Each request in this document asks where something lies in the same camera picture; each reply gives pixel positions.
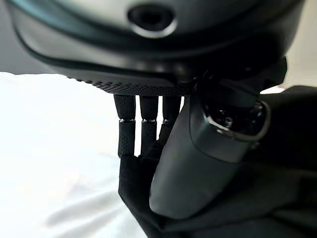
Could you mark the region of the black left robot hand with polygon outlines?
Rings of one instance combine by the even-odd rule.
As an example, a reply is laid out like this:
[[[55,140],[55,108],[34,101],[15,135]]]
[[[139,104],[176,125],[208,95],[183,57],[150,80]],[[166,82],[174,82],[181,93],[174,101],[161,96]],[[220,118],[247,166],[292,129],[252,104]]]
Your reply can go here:
[[[186,219],[213,201],[271,110],[302,0],[7,0],[20,43],[56,72],[128,100],[120,141],[133,152],[134,96],[184,96],[155,175],[150,209]]]

